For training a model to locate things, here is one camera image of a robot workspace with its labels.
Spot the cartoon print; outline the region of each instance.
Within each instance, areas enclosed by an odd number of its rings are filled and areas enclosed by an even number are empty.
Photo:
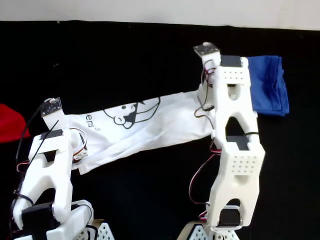
[[[151,119],[160,105],[160,97],[103,110],[117,125],[130,129],[135,123]]]

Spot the white cloth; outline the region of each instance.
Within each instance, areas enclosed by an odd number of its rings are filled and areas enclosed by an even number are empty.
[[[80,115],[66,115],[71,127],[87,134],[88,156],[72,169],[80,174],[139,151],[186,143],[208,136],[211,125],[196,118],[197,92],[134,102]]]

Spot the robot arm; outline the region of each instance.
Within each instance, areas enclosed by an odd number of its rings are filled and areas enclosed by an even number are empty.
[[[253,111],[250,74],[245,57],[223,56],[212,43],[194,47],[201,57],[207,81],[199,86],[198,97],[214,129],[211,138],[221,149],[220,167],[210,191],[207,223],[213,231],[237,230],[248,226],[259,195],[259,175],[265,156],[260,144],[257,114]],[[230,117],[239,122],[241,136],[226,134]],[[240,206],[227,205],[238,199]]]
[[[29,167],[13,208],[14,221],[25,234],[20,240],[71,240],[94,217],[89,202],[72,202],[71,167],[75,158],[86,155],[85,147],[79,150],[78,142],[86,144],[76,129],[69,129],[60,99],[52,99],[41,110],[50,131],[33,139]],[[55,189],[54,200],[34,205],[50,188]]]

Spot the blue towel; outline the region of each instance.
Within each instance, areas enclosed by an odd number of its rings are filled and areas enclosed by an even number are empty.
[[[286,84],[280,56],[248,57],[252,107],[259,114],[284,116],[289,113]]]

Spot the perforated bracket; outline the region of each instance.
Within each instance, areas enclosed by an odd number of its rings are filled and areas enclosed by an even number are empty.
[[[228,226],[231,230],[239,229],[251,222],[265,156],[258,134],[247,135],[247,142],[242,141],[246,146],[241,147],[237,141],[227,141],[226,136],[230,117],[237,119],[244,133],[258,133],[257,114],[251,101],[249,62],[238,56],[224,56],[221,61],[219,51],[200,57],[205,69],[208,63],[211,64],[209,67],[215,67],[214,73],[209,75],[212,86],[200,86],[198,96],[203,100],[208,88],[207,105],[214,106],[208,113],[214,126],[211,137],[217,148],[222,149],[218,176],[210,191],[207,222],[216,229],[221,225],[221,213],[228,202],[239,199],[241,223],[231,228]]]
[[[233,230],[205,231],[201,224],[194,226],[188,240],[239,240]]]
[[[115,240],[114,235],[108,225],[108,223],[101,223],[99,229],[97,230],[97,239],[95,239],[95,230],[86,227],[81,233],[73,240]]]

